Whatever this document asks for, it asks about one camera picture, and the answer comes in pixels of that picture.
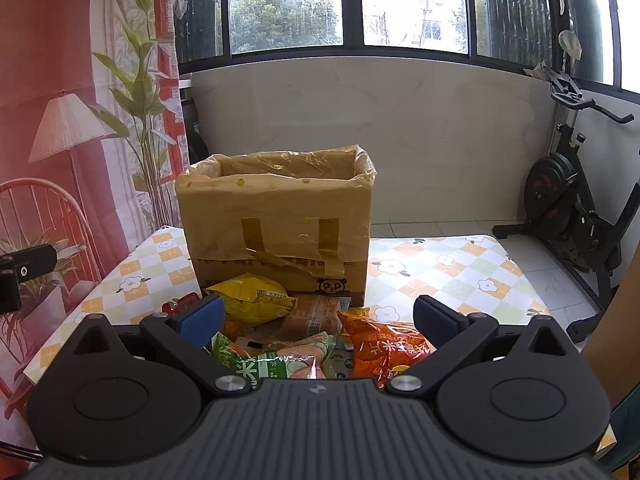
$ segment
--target window pane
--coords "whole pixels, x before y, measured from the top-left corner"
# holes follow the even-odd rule
[[[622,88],[640,93],[640,0],[617,0],[622,44]]]
[[[174,0],[178,63],[222,55],[221,15],[220,0]]]
[[[478,54],[534,66],[552,61],[548,0],[475,0]]]
[[[231,52],[342,44],[341,0],[229,0]]]
[[[580,61],[572,60],[572,75],[613,85],[613,36],[609,0],[567,0],[570,29],[582,45]]]
[[[467,52],[465,0],[362,0],[364,42]]]

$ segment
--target exercise bike frame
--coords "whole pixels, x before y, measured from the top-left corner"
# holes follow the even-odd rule
[[[582,95],[578,97],[571,96],[569,99],[565,95],[558,95],[555,87],[552,86],[551,96],[555,101],[563,104],[565,107],[575,110],[575,118],[580,110],[584,108],[594,108],[594,110],[605,114],[619,124],[625,124],[634,119],[632,114],[619,118],[608,110],[595,104],[590,100],[581,100]],[[631,224],[638,208],[640,206],[640,180],[636,182],[626,200],[620,216],[615,224],[610,224],[595,212],[595,205],[589,184],[587,183],[582,164],[578,158],[578,150],[585,138],[578,134],[577,139],[572,142],[574,136],[574,128],[568,124],[558,124],[560,138],[558,146],[554,150],[555,153],[563,155],[574,167],[575,175],[566,188],[560,192],[556,198],[556,202],[566,197],[567,193],[575,195],[575,208],[571,213],[571,219],[565,229],[565,233],[574,242],[578,253],[593,270],[596,275],[598,291],[596,292],[583,276],[572,266],[571,262],[563,258],[553,247],[548,238],[536,232],[536,219],[526,219],[524,224],[516,225],[496,225],[492,229],[494,237],[498,239],[506,238],[513,234],[531,234],[534,235],[549,252],[562,264],[567,272],[572,276],[576,283],[584,290],[591,301],[595,304],[599,312],[587,319],[580,319],[572,322],[566,329],[568,335],[574,343],[583,341],[591,332],[595,330],[602,314],[606,311],[612,299],[610,276],[613,269],[620,265],[620,240],[625,235],[626,230]]]

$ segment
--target exercise bike handlebar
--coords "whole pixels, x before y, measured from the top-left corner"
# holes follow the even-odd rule
[[[634,120],[634,115],[629,114],[624,117],[618,117],[609,112],[606,108],[603,108],[599,104],[596,104],[594,99],[576,99],[572,96],[562,95],[556,92],[551,92],[551,98],[571,110],[584,110],[585,108],[592,108],[603,115],[606,115],[609,119],[616,121],[618,124],[627,124]]]

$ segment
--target exercise bike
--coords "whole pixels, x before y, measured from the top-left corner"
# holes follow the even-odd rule
[[[611,302],[610,277],[622,261],[620,240],[640,206],[640,180],[634,184],[615,224],[599,216],[578,158],[578,150],[586,137],[576,133],[574,139],[575,121],[579,111],[585,108],[592,108],[618,124],[627,124],[634,116],[618,117],[594,99],[585,99],[575,81],[564,72],[548,67],[543,71],[551,83],[552,99],[575,111],[572,124],[558,124],[560,136],[556,150],[537,160],[529,170],[524,187],[524,223],[496,225],[492,232],[498,239],[514,234],[534,235],[588,294],[599,313],[567,327],[569,337],[577,343],[595,330]],[[597,292],[578,271],[595,273]]]

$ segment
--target lampshade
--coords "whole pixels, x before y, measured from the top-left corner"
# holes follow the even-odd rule
[[[44,110],[29,162],[106,135],[108,133],[102,123],[76,94],[56,97],[47,103]]]

